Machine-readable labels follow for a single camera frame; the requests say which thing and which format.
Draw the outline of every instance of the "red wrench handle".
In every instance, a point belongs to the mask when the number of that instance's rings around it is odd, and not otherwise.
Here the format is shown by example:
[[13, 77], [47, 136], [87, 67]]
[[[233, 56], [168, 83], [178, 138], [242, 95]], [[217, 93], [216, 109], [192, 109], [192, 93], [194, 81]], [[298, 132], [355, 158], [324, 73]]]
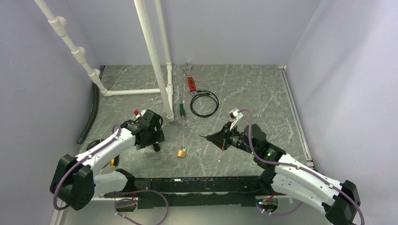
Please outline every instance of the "red wrench handle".
[[192, 77], [188, 77], [188, 86], [192, 95], [196, 95], [196, 85]]

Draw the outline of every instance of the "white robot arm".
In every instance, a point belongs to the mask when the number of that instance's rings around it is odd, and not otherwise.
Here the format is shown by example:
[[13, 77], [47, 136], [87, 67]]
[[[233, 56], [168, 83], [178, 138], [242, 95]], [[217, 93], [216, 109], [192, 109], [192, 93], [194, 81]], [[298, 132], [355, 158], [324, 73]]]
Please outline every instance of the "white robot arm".
[[357, 211], [360, 212], [360, 199], [354, 183], [344, 183], [326, 177], [301, 164], [283, 149], [269, 143], [266, 134], [257, 124], [246, 126], [242, 133], [235, 126], [242, 118], [242, 111], [232, 110], [233, 122], [226, 123], [221, 131], [202, 136], [221, 150], [234, 146], [253, 154], [254, 161], [265, 171], [259, 177], [263, 189], [289, 195], [316, 208], [335, 225], [351, 225]]
[[125, 150], [153, 145], [159, 151], [164, 141], [162, 118], [151, 110], [143, 111], [137, 120], [124, 122], [110, 137], [88, 151], [58, 162], [50, 191], [75, 210], [83, 208], [93, 196], [123, 191], [134, 186], [134, 176], [125, 170], [98, 175], [102, 167]]

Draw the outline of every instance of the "work surface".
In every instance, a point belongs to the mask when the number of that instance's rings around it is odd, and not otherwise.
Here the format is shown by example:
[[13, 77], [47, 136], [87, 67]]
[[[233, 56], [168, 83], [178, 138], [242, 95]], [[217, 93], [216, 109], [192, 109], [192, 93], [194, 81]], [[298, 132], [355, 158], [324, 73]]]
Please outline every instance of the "work surface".
[[[192, 114], [189, 103], [192, 95], [182, 68], [174, 66], [174, 116], [173, 122], [166, 120], [160, 94], [139, 94], [104, 97], [100, 95], [99, 111], [91, 131], [82, 145], [81, 152], [93, 140], [111, 135], [111, 127], [133, 119], [135, 109], [151, 109], [164, 118], [165, 142], [161, 150], [152, 147], [136, 150], [135, 147], [120, 155], [118, 168], [123, 168], [135, 177], [198, 177], [198, 176], [247, 176], [260, 175], [262, 169], [253, 161], [253, 156], [230, 147], [221, 151], [199, 135], [208, 135], [221, 130], [230, 120], [228, 112], [234, 108], [249, 108], [253, 111], [253, 123], [257, 123], [267, 134], [269, 142], [284, 149], [305, 164], [293, 114], [283, 81], [274, 65], [193, 65], [192, 76], [198, 90], [209, 90], [220, 100], [218, 111], [211, 117], [200, 118]], [[167, 83], [166, 67], [162, 67]], [[158, 88], [152, 66], [106, 66], [102, 82], [111, 90]], [[179, 116], [179, 97], [185, 102], [186, 118]], [[209, 98], [195, 101], [194, 108], [207, 114], [215, 107]], [[244, 113], [237, 126], [243, 131], [248, 125], [249, 114]], [[184, 145], [186, 158], [177, 157]], [[107, 165], [102, 173], [114, 169]]]

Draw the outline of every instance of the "adjustable wrench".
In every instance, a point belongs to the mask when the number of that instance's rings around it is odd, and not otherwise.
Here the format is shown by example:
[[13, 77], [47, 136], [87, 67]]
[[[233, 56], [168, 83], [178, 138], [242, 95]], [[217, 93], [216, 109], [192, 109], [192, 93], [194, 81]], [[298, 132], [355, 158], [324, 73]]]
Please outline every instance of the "adjustable wrench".
[[187, 74], [187, 78], [188, 78], [188, 86], [189, 86], [189, 90], [191, 91], [191, 95], [196, 95], [197, 91], [196, 91], [196, 86], [195, 86], [195, 82], [192, 78], [192, 74], [191, 74], [191, 69], [192, 69], [192, 64], [187, 62], [187, 67], [183, 68], [183, 71]]

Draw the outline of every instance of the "coiled black cable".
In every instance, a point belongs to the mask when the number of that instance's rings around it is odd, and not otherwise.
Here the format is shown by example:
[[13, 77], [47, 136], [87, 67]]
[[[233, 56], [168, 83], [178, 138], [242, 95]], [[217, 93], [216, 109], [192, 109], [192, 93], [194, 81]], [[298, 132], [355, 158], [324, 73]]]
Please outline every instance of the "coiled black cable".
[[[209, 98], [211, 98], [211, 99], [215, 102], [215, 109], [214, 109], [213, 112], [211, 112], [210, 114], [207, 114], [207, 115], [201, 115], [201, 114], [197, 113], [197, 112], [193, 109], [193, 102], [195, 102], [195, 101], [196, 101], [198, 98], [200, 98], [200, 97], [209, 97]], [[208, 90], [198, 90], [198, 94], [195, 95], [195, 96], [192, 98], [192, 100], [191, 100], [190, 108], [191, 108], [191, 111], [192, 111], [192, 113], [193, 113], [194, 115], [196, 115], [196, 116], [198, 116], [198, 117], [206, 118], [206, 117], [212, 116], [212, 115], [218, 110], [219, 104], [220, 104], [220, 103], [219, 103], [219, 101], [218, 101], [218, 98], [217, 98], [217, 96], [216, 96], [213, 92], [208, 91]]]

